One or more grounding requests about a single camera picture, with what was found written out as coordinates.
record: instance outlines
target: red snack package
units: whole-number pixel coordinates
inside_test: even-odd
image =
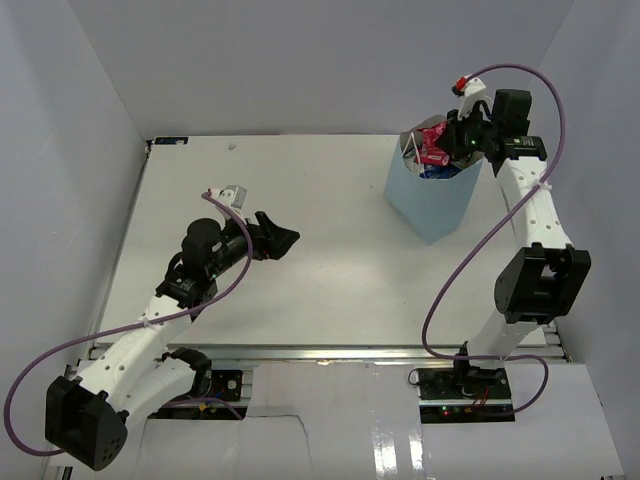
[[[420,148],[420,155],[418,155],[418,161],[420,163],[441,167],[449,165],[449,155],[436,147],[436,140],[440,138],[445,128],[447,128],[447,122],[439,123],[431,128],[418,130],[422,133],[422,147]]]

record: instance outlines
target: wall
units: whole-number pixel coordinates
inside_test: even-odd
[[[406,130],[464,73],[538,65],[572,2],[70,0],[145,138]]]
[[[567,115],[567,144],[552,177],[563,225],[593,267],[558,321],[565,347],[585,361],[628,479],[640,479],[638,132],[640,3],[576,2],[541,64]],[[557,114],[532,83],[532,131],[555,152]]]
[[[105,294],[144,144],[65,0],[0,3],[0,397],[36,355],[87,333]],[[44,448],[48,384],[75,352],[19,390],[19,435]],[[0,477],[42,459],[0,431]]]

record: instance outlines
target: purple cable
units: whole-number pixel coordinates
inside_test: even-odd
[[[551,81],[547,77],[545,77],[542,73],[538,72],[536,69],[527,67],[525,65],[518,65],[518,64],[511,64],[511,63],[501,63],[501,64],[497,64],[497,65],[491,65],[489,67],[485,67],[485,68],[483,68],[481,70],[478,70],[477,72],[471,74],[469,77],[467,77],[467,81],[471,80],[472,78],[478,77],[478,76],[482,75],[483,73],[490,72],[492,70],[503,69],[503,68],[511,68],[511,69],[516,69],[516,70],[522,70],[524,72],[528,72],[528,73],[538,77],[549,88],[549,91],[551,92],[551,95],[553,95],[553,99],[556,102],[556,106],[558,107],[558,115],[560,117],[560,140],[558,142],[558,149],[556,151],[555,156],[553,157],[553,160],[551,161],[551,163],[547,167],[546,171],[540,177],[540,183],[544,183],[547,180],[547,178],[549,178],[549,175],[551,175],[553,170],[556,168],[556,166],[558,164],[558,160],[560,159],[560,155],[562,155],[562,150],[564,149],[566,122],[565,122],[565,118],[564,118],[564,107],[562,106],[562,101],[560,100],[560,95],[558,94],[558,91],[556,90],[556,88],[553,86],[553,84],[551,83]],[[431,308],[429,309],[429,313],[427,314],[427,318],[425,318],[424,324],[422,325],[422,345],[424,346],[425,350],[429,354],[433,355],[435,358],[441,358],[441,359],[444,359],[444,360],[454,360],[454,361],[455,360],[504,360],[504,361],[535,360],[535,361],[540,362],[542,364],[542,366],[544,368],[544,378],[542,379],[542,384],[540,385],[540,388],[538,389],[536,394],[527,403],[525,403],[524,405],[521,405],[518,408],[515,408],[515,409],[510,410],[508,412],[501,412],[501,413],[492,414],[492,415],[500,415],[500,416],[513,415],[515,413],[521,412],[521,411],[525,410],[526,408],[530,407],[531,405],[533,405],[540,398],[540,396],[542,395],[542,392],[544,392],[544,389],[546,388],[547,383],[549,381],[549,365],[547,365],[547,362],[544,360],[544,358],[542,358],[542,357],[540,357],[538,355],[513,355],[513,356],[510,356],[510,357],[507,357],[507,358],[504,358],[504,359],[502,357],[500,357],[499,355],[447,355],[447,354],[444,354],[444,353],[436,352],[429,345],[429,343],[427,342],[427,330],[429,328],[429,324],[431,323],[431,320],[433,319],[435,311],[438,308],[438,305],[442,301],[442,298],[444,297],[444,295],[447,293],[447,290],[449,290],[449,287],[451,287],[451,284],[453,284],[453,282],[456,280],[456,278],[458,278],[458,275],[460,275],[462,270],[465,269],[465,267],[471,262],[471,260],[473,260],[473,258],[478,254],[478,252],[489,242],[489,240],[491,240],[493,238],[493,236],[496,233],[498,233],[498,231],[502,227],[504,227],[507,223],[509,223],[509,221],[515,216],[515,214],[518,213],[518,211],[539,190],[540,190],[540,186],[539,185],[536,185],[533,188],[531,188],[531,190],[522,198],[522,200],[520,200],[507,213],[507,215],[502,220],[500,220],[498,222],[498,224],[495,227],[493,227],[491,229],[491,231],[489,233],[487,233],[482,240],[480,240],[480,242],[473,248],[473,250],[471,250],[471,252],[469,252],[469,254],[464,258],[464,260],[462,260],[460,265],[458,265],[458,267],[453,271],[451,276],[444,283],[444,285],[440,289],[440,292],[438,292],[438,295],[436,295],[436,298],[433,301],[433,304],[431,305]]]
[[[247,271],[249,270],[249,265],[251,265],[251,257],[253,256],[253,242],[251,241],[251,235],[249,235],[249,231],[247,230],[247,227],[244,225],[244,221],[240,217],[238,217],[238,215],[236,215],[235,212],[231,210],[229,207],[211,198],[211,191],[203,193],[202,198],[204,198],[208,202],[213,203],[216,207],[218,207],[220,210],[222,210],[227,215],[229,215],[233,219],[233,221],[238,224],[238,226],[240,227],[240,230],[242,231],[242,234],[247,240],[247,252],[248,252],[247,261],[245,262],[244,267],[242,268],[242,271],[240,272],[238,277],[220,295],[217,295],[216,297],[212,298],[208,302],[205,302],[202,305],[198,305],[197,307],[190,308],[188,310],[184,310],[179,313],[174,313],[172,315],[166,315],[164,317],[156,318],[154,320],[150,320],[148,322],[149,324],[168,322],[170,320],[175,320],[176,318],[184,317],[185,315],[201,312],[205,308],[213,305],[214,303],[219,302],[224,297],[229,295],[233,290],[235,290],[235,288],[240,284],[244,276],[247,274]],[[64,453],[63,450],[35,450],[29,447],[28,445],[25,445],[16,435],[16,432],[11,423],[11,403],[13,402],[13,397],[16,394],[16,390],[18,389],[18,387],[20,386],[24,378],[29,374],[31,370],[33,370],[39,363],[41,363],[43,360],[46,360],[51,355],[54,355],[60,352],[61,350],[65,350],[69,347],[73,347],[74,345],[79,345],[81,343],[95,340],[97,338],[102,338],[109,335],[115,335],[117,333],[128,332],[130,330],[136,330],[138,328],[144,328],[144,327],[145,327],[144,323],[132,323],[130,325],[125,325],[123,327],[112,328],[111,330],[106,330],[104,332],[93,333],[91,335],[86,335],[84,337],[76,338],[75,340],[70,340],[66,343],[58,345],[57,347],[53,347],[51,350],[44,352],[42,355],[34,359],[29,365],[27,365],[24,368],[24,370],[22,370],[22,372],[18,374],[13,384],[9,388],[9,392],[7,393],[7,398],[5,399],[5,402],[4,402],[4,410],[3,410],[4,428],[6,429],[7,435],[9,436],[9,439],[13,442],[13,444],[23,452],[29,455],[33,455],[35,457],[51,457],[53,455],[59,455],[61,453]]]
[[[233,413],[233,415],[238,419],[238,420],[244,420],[242,418],[242,415],[240,415],[238,413],[238,411],[233,408],[229,403],[225,402],[224,400],[222,400],[221,398],[217,398],[217,397],[202,397],[202,398],[185,398],[184,400],[174,400],[173,402],[169,402],[169,403],[165,403],[164,407],[179,407],[181,405],[184,405],[185,403],[193,403],[193,402],[203,402],[203,403],[207,403],[207,402],[212,402],[212,403],[219,403],[220,405],[225,406],[226,408],[229,409],[229,411],[231,413]]]

